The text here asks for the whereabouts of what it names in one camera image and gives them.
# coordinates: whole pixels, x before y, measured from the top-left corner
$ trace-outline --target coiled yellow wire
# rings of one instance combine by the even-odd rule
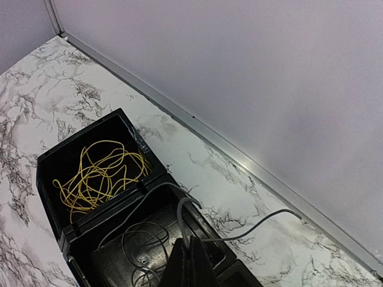
[[[115,148],[106,157],[93,162],[89,156],[89,150],[101,143],[116,144],[120,147]],[[85,156],[90,166],[84,167],[83,160]],[[135,164],[141,169],[141,172],[134,178],[127,177],[128,167],[126,164],[123,164],[125,157],[131,157]],[[102,167],[110,160],[113,160],[113,162],[106,167]],[[123,171],[124,176],[122,178],[119,177],[118,180],[113,182],[113,177],[121,171]],[[140,149],[139,153],[128,152],[121,142],[104,140],[95,142],[88,148],[85,146],[82,149],[78,172],[73,178],[65,184],[61,184],[57,179],[54,179],[52,183],[54,187],[60,189],[60,199],[62,203],[70,208],[69,220],[72,224],[73,213],[87,213],[95,209],[100,204],[114,197],[121,189],[125,190],[127,184],[138,182],[138,179],[142,175],[147,176],[150,171],[150,165]],[[97,177],[101,177],[99,187],[91,187],[88,180]]]

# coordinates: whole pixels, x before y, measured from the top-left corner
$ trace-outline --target open box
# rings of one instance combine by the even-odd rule
[[[170,175],[162,176],[152,182],[147,190],[151,190],[163,182],[174,183],[174,180]],[[65,237],[63,243],[64,257],[82,286],[134,286],[132,277],[133,281],[149,280],[146,277],[138,279],[144,273],[135,271],[136,267],[129,261],[134,260],[134,258],[153,270],[165,268],[166,257],[162,246],[160,244],[148,244],[154,238],[151,234],[138,232],[126,235],[124,248],[128,258],[125,257],[122,250],[121,236],[127,227],[137,222],[154,222],[155,224],[142,224],[138,229],[147,230],[163,237],[162,227],[165,227],[169,233],[169,238],[164,240],[163,245],[170,255],[173,248],[172,244],[181,237],[177,224],[177,205],[180,199],[185,197],[182,191],[171,185],[162,185],[148,196],[144,204],[137,209],[129,220],[112,233],[100,250],[98,249],[100,241],[126,219],[144,194],[145,191],[131,194],[130,198],[89,222],[88,226],[79,227],[78,234],[72,232]],[[218,234],[191,203],[185,204],[183,219],[189,235],[193,234],[201,239],[219,238]],[[236,259],[233,251],[224,242],[205,242],[203,244],[217,275]],[[138,282],[136,286],[141,286],[142,283],[145,282]],[[154,287],[157,286],[157,283],[154,280],[151,284]]]
[[[53,185],[53,180],[57,179],[60,182],[70,180],[78,172],[81,150],[85,146],[91,146],[91,144],[102,140],[121,142],[125,150],[142,155],[145,164],[150,167],[148,175],[141,175],[138,182],[126,184],[125,188],[120,190],[116,196],[87,214],[75,213],[72,218],[73,224],[71,224],[69,208],[62,203],[60,191]],[[89,154],[92,159],[98,160],[108,155],[114,148],[113,145],[103,143],[92,148]],[[140,170],[132,162],[132,158],[125,157],[123,164],[126,164],[129,168],[131,176],[140,175]],[[124,112],[118,109],[38,157],[37,187],[54,236],[59,242],[62,240],[62,231],[64,229],[69,233],[72,231],[77,232],[80,226],[92,221],[103,212],[122,202],[132,193],[137,192],[140,187],[149,184],[165,173],[165,167],[139,135]]]

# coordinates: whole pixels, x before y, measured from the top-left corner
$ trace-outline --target gray wire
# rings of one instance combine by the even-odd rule
[[[216,239],[202,239],[201,241],[202,242],[217,242],[217,241],[232,241],[232,240],[237,240],[237,239],[240,239],[240,238],[243,238],[245,237],[246,235],[248,235],[249,233],[251,233],[252,231],[254,231],[254,229],[256,229],[259,225],[261,225],[262,223],[264,223],[266,220],[268,220],[270,217],[273,217],[274,215],[277,215],[277,214],[280,214],[280,213],[283,213],[283,212],[287,212],[287,213],[290,213],[292,215],[295,215],[296,217],[298,217],[300,220],[302,220],[302,217],[295,211],[292,211],[290,209],[280,209],[280,210],[277,210],[275,212],[272,212],[270,213],[269,215],[265,216],[264,218],[262,218],[256,225],[254,225],[253,227],[251,227],[248,231],[246,231],[245,233],[242,233],[238,236],[234,236],[234,237],[228,237],[228,238],[216,238]]]
[[[178,221],[178,225],[180,226],[180,230],[181,230],[181,234],[182,234],[182,237],[184,239],[184,243],[185,243],[185,247],[187,249],[189,249],[189,246],[190,246],[190,241],[189,241],[189,238],[187,237],[187,234],[186,234],[186,228],[185,228],[185,225],[183,223],[183,220],[182,220],[182,216],[181,216],[181,212],[182,212],[182,206],[185,202],[187,201],[191,201],[193,203],[195,203],[196,205],[199,206],[199,208],[201,209],[201,204],[199,203],[198,200],[192,198],[192,199],[188,199],[188,198],[184,198],[184,199],[181,199],[178,206],[177,206],[177,221]],[[302,217],[301,215],[299,215],[297,212],[295,211],[292,211],[290,209],[280,209],[280,210],[277,210],[275,212],[272,212],[270,213],[269,215],[265,216],[264,218],[262,218],[256,225],[254,225],[253,227],[251,227],[248,231],[246,231],[245,233],[242,233],[238,236],[234,236],[234,237],[228,237],[228,238],[215,238],[215,239],[201,239],[201,242],[222,242],[222,241],[232,241],[232,240],[237,240],[237,239],[241,239],[243,237],[245,237],[246,235],[248,235],[249,233],[253,232],[254,229],[256,229],[259,225],[261,225],[262,223],[264,223],[266,220],[268,220],[270,217],[273,217],[274,215],[277,215],[277,214],[280,214],[280,213],[283,213],[283,212],[287,212],[287,213],[290,213],[292,215],[295,215],[296,217],[298,217],[300,220],[302,220]]]
[[[184,221],[182,219],[182,207],[184,206],[184,203],[188,202],[188,201],[191,201],[191,202],[195,203],[196,205],[198,205],[198,207],[200,209],[202,209],[202,206],[201,206],[201,204],[199,203],[198,200],[196,200],[194,198],[191,199],[191,198],[188,198],[188,197],[185,197],[185,198],[181,199],[179,204],[178,204],[178,206],[177,206],[177,222],[178,222],[178,225],[180,226],[181,234],[182,234],[182,237],[184,239],[184,244],[185,244],[186,249],[189,249],[190,241],[189,241],[189,238],[187,237],[186,227],[185,227]]]
[[[139,197],[138,199],[136,199],[133,203],[135,203],[136,201],[140,200],[140,203],[138,203],[138,205],[133,209],[133,211],[125,218],[125,220],[120,224],[118,225],[116,228],[114,228],[112,231],[110,231],[101,241],[100,243],[98,244],[98,247],[97,247],[97,251],[100,252],[100,247],[102,245],[102,243],[105,241],[106,238],[109,237],[110,234],[112,234],[113,232],[115,232],[116,230],[118,230],[121,226],[123,226],[127,221],[128,219],[132,216],[132,214],[143,204],[143,202],[145,201],[145,199],[148,198],[148,196],[153,192],[155,191],[156,189],[158,189],[159,187],[162,187],[164,185],[171,185],[172,187],[175,187],[179,190],[181,190],[186,196],[190,197],[190,198],[194,198],[193,196],[191,196],[188,192],[184,191],[181,187],[179,187],[177,184],[173,184],[172,182],[162,182],[161,184],[153,187],[145,196],[143,197]]]
[[[166,248],[165,246],[163,245],[162,241],[160,240],[160,238],[154,234],[153,232],[151,231],[148,231],[148,230],[133,230],[133,231],[129,231],[131,228],[137,226],[137,225],[140,225],[141,222],[137,223],[137,224],[133,224],[132,226],[130,226],[127,230],[125,230],[125,232],[123,233],[122,237],[121,237],[121,246],[122,246],[122,251],[124,253],[124,256],[126,257],[126,259],[130,262],[130,260],[128,259],[127,257],[127,254],[126,254],[126,251],[125,251],[125,247],[124,247],[124,237],[125,237],[125,234],[128,234],[128,233],[137,233],[137,232],[143,232],[143,233],[150,233],[151,235],[153,235],[155,238],[157,238],[157,240],[159,242],[161,242],[161,246],[163,248],[163,251],[165,253],[165,257],[166,257],[166,262],[168,261],[168,253],[166,251]],[[149,266],[145,265],[144,263],[141,263],[139,262],[139,260],[135,257],[133,257],[133,259],[135,259],[139,264],[141,264],[143,267],[145,267],[150,273],[152,273],[154,275],[154,277],[156,277],[158,279],[158,281],[160,281],[160,277],[158,276],[158,274],[153,270],[151,269]]]

